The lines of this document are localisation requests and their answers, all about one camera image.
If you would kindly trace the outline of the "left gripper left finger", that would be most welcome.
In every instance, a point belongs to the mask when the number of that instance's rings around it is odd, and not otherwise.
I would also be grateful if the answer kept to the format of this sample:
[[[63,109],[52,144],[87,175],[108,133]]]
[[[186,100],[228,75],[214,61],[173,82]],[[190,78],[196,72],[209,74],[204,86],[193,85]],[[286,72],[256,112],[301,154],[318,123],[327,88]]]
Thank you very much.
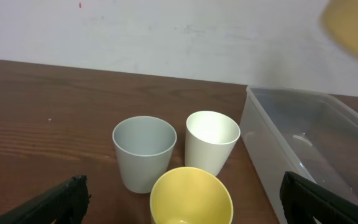
[[[0,224],[81,223],[90,203],[87,176],[74,176],[0,215]]]

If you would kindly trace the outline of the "yellow bowl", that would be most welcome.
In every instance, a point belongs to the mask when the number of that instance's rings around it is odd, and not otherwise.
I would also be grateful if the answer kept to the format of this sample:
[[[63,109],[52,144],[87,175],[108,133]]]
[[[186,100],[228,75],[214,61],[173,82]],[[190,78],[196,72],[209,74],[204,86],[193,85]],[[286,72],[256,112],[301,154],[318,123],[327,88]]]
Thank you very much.
[[[330,0],[321,22],[333,41],[358,58],[358,0]]]

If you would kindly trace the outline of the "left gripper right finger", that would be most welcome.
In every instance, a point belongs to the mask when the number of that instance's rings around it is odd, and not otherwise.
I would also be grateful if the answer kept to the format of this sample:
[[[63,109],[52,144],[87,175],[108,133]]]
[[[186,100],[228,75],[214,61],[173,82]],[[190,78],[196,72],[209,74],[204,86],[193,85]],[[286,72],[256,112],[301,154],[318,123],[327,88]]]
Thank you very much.
[[[358,223],[358,206],[291,171],[285,172],[280,200],[288,223]]]

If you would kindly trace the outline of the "yellow cup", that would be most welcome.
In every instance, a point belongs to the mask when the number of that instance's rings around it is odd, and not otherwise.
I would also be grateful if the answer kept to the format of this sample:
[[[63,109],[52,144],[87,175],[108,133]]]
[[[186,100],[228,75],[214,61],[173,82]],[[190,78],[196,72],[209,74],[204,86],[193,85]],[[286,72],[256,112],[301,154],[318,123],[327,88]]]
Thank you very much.
[[[152,223],[231,224],[234,207],[217,177],[195,167],[178,167],[154,184],[150,215]]]

